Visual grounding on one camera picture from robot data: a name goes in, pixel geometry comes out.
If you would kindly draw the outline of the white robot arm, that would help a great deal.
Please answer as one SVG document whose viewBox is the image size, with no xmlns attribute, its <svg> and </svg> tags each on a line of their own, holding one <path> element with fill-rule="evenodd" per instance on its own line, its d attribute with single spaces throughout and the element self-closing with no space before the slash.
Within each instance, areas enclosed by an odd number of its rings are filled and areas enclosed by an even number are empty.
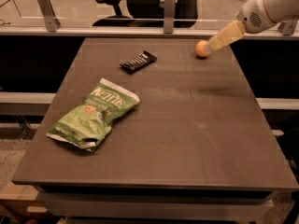
<svg viewBox="0 0 299 224">
<path fill-rule="evenodd" d="M 236 13 L 236 20 L 230 22 L 208 41 L 200 41 L 196 54 L 209 54 L 241 39 L 244 34 L 258 34 L 280 22 L 299 18 L 299 0 L 249 0 Z"/>
</svg>

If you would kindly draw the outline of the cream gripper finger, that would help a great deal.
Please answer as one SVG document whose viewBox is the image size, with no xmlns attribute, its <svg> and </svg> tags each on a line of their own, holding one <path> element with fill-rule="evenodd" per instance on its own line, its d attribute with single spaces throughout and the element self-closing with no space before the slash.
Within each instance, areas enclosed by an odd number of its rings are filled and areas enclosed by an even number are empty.
<svg viewBox="0 0 299 224">
<path fill-rule="evenodd" d="M 241 21 L 232 21 L 213 35 L 204 45 L 204 51 L 211 54 L 222 49 L 244 36 L 246 29 Z"/>
</svg>

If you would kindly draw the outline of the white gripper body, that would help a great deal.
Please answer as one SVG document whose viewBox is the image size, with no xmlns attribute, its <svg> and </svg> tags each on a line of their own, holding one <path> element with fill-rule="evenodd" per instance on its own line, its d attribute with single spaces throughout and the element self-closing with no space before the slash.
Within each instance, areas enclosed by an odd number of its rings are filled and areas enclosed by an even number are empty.
<svg viewBox="0 0 299 224">
<path fill-rule="evenodd" d="M 249 34 L 258 34 L 276 25 L 268 16 L 264 0 L 249 0 L 236 13 Z"/>
</svg>

